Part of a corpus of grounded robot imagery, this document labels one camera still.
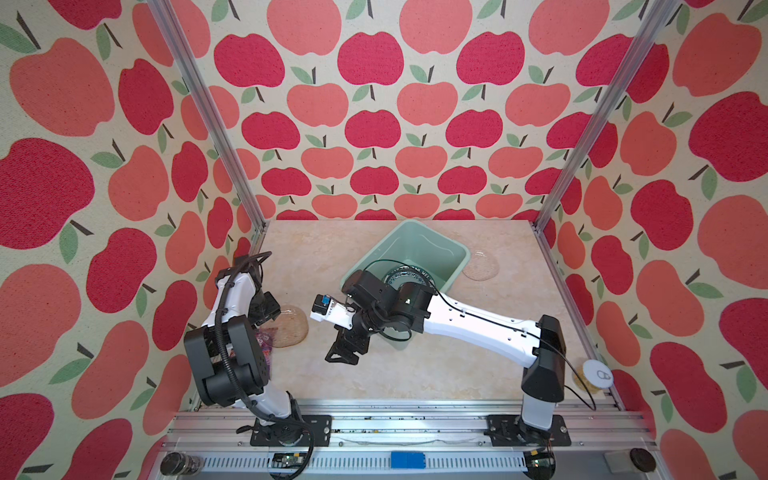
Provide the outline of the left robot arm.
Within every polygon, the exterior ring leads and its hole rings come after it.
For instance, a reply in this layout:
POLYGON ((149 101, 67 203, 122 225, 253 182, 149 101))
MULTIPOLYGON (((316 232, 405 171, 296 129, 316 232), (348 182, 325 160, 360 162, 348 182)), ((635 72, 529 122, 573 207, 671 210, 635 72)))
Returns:
POLYGON ((184 348, 203 404, 241 402, 263 424, 291 416, 289 395, 270 384, 258 327, 280 314, 263 290, 263 263, 270 251, 238 259, 215 279, 214 306, 202 326, 184 335, 184 348))

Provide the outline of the small dark patterned plate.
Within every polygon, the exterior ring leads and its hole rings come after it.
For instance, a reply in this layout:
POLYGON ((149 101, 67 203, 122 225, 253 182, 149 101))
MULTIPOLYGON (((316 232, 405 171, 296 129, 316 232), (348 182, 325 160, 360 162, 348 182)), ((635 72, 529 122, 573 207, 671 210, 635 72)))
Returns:
POLYGON ((390 270, 385 275, 384 282, 395 290, 399 290, 406 283, 416 283, 429 287, 433 280, 430 274, 420 267, 401 265, 390 270))

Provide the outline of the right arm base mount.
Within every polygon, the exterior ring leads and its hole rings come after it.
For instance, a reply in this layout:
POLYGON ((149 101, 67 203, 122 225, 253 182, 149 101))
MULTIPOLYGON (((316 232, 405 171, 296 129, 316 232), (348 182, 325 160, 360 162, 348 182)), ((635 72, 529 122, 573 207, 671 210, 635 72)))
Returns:
POLYGON ((561 415, 552 417, 549 430, 526 425, 520 415, 489 415, 484 434, 494 447, 569 447, 572 441, 561 415))

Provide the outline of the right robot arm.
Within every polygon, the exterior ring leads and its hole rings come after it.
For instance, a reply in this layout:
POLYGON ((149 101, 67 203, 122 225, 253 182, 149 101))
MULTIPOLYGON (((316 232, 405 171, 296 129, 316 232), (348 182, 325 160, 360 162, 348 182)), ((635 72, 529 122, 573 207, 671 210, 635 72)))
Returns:
POLYGON ((325 359, 355 365, 374 335, 400 332, 407 342, 416 334, 441 335, 482 347, 523 369, 520 414, 509 427, 489 435, 521 445, 568 445, 568 430, 555 407, 565 398, 565 377, 572 365, 557 318, 538 320, 500 316, 444 295, 423 270, 401 263, 415 280, 393 287, 363 268, 342 286, 345 301, 316 296, 311 318, 333 324, 337 337, 325 359))

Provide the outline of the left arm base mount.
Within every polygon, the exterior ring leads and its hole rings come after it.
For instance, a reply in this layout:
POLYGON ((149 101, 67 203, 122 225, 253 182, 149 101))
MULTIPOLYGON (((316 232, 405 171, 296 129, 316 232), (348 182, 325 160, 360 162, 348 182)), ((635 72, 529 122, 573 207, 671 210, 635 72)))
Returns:
POLYGON ((331 415, 304 415, 299 425, 275 423, 262 425, 257 420, 251 429, 250 445, 253 447, 308 447, 314 440, 315 447, 327 447, 332 431, 331 415))

